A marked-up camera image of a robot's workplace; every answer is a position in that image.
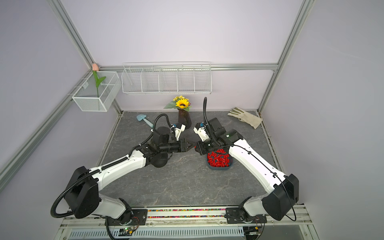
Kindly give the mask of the artificial pink tulip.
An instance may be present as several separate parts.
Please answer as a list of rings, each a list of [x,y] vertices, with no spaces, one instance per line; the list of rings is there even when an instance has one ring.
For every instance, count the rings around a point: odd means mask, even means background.
[[[94,76],[94,79],[95,79],[95,86],[96,86],[96,89],[97,89],[97,97],[99,97],[100,96],[99,95],[99,86],[106,79],[106,77],[101,77],[101,78],[98,77],[97,72],[100,69],[99,69],[99,66],[96,63],[92,64],[92,70],[93,70],[93,76]]]

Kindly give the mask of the teal handled small tool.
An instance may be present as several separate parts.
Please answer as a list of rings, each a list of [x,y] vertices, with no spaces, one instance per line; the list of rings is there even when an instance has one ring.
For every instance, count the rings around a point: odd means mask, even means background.
[[[154,124],[147,119],[146,115],[143,115],[143,114],[137,115],[137,120],[139,122],[144,121],[150,128],[154,127]]]

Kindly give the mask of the black dome screw fixture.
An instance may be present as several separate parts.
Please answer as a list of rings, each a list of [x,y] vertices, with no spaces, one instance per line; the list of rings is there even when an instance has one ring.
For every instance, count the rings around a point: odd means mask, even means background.
[[[149,158],[150,164],[156,168],[164,167],[167,164],[168,160],[169,160],[168,153],[157,153],[154,156]]]

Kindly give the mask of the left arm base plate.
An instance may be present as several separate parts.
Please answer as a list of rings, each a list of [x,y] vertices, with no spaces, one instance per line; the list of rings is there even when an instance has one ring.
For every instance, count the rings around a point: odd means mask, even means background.
[[[144,226],[148,216],[147,209],[133,209],[118,219],[107,217],[109,226]]]

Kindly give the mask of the white mesh wall basket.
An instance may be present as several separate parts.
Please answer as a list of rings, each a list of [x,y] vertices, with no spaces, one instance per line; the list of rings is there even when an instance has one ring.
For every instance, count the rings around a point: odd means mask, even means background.
[[[107,112],[121,87],[117,72],[92,71],[72,99],[83,112]]]

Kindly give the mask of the beige work glove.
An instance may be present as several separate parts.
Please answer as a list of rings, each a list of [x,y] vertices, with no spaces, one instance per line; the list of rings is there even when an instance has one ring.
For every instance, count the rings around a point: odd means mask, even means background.
[[[244,122],[256,129],[263,121],[259,118],[241,108],[235,107],[228,112],[228,116],[235,117],[239,121]]]

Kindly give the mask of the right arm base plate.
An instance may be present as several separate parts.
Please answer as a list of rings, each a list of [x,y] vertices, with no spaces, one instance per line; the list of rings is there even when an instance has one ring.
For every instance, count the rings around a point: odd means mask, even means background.
[[[252,217],[239,207],[226,208],[224,217],[227,219],[228,224],[264,224],[267,222],[265,215],[256,215]]]

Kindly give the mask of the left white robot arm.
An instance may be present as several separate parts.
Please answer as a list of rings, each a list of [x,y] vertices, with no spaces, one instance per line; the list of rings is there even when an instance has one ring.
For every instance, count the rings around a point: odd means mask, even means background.
[[[184,153],[195,147],[195,142],[181,138],[181,129],[159,127],[127,155],[108,164],[75,170],[64,199],[70,207],[66,216],[82,219],[90,215],[113,219],[120,225],[134,218],[131,206],[121,198],[113,199],[100,193],[107,185],[128,173],[152,165],[164,167],[173,153]]]

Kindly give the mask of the dark ribbed vase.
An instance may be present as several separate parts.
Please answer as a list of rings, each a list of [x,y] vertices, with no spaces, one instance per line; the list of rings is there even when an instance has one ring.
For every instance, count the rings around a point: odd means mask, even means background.
[[[178,122],[186,126],[189,129],[192,126],[192,120],[188,111],[184,109],[178,109]]]

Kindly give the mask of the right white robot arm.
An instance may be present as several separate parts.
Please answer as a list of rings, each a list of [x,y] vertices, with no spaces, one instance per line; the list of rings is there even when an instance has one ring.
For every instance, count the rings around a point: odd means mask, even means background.
[[[267,214],[276,221],[282,220],[299,200],[299,180],[286,175],[269,164],[258,154],[236,130],[226,131],[217,118],[198,123],[194,132],[200,138],[196,151],[205,155],[223,149],[233,159],[240,162],[262,185],[266,194],[249,197],[239,206],[241,220]]]

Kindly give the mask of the yellow sunflower bouquet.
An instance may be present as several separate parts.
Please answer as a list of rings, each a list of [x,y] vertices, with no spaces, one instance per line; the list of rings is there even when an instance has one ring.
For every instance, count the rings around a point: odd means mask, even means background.
[[[183,96],[177,96],[171,102],[169,102],[164,107],[164,109],[177,109],[177,110],[183,110],[183,111],[189,112],[190,106],[191,106],[191,103],[189,99]]]

